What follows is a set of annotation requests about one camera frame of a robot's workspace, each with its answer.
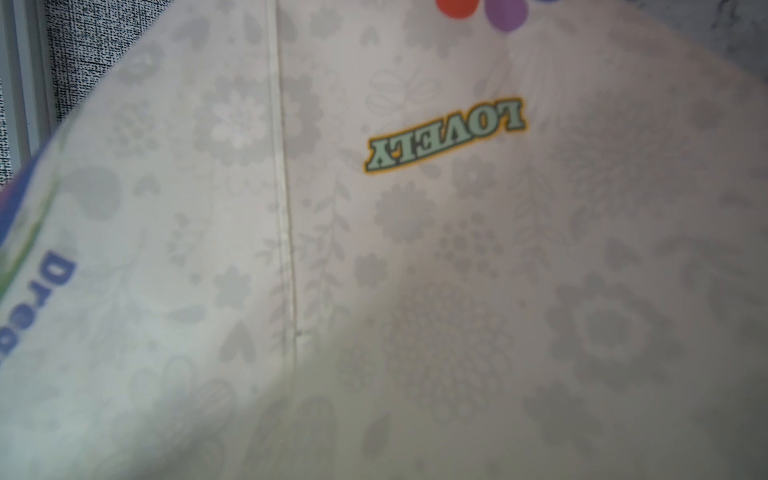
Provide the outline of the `white printed paper bag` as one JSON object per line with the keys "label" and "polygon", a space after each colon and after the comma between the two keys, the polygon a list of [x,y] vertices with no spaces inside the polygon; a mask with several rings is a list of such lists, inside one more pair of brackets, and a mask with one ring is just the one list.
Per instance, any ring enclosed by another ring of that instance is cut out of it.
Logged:
{"label": "white printed paper bag", "polygon": [[626,1],[176,1],[1,194],[5,479],[763,479],[767,84]]}

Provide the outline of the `aluminium cage frame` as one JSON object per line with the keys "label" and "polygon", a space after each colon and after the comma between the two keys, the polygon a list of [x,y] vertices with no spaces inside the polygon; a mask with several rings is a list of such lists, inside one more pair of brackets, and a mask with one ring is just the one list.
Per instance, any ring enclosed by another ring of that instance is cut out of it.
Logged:
{"label": "aluminium cage frame", "polygon": [[17,172],[58,125],[43,1],[2,0],[1,82]]}

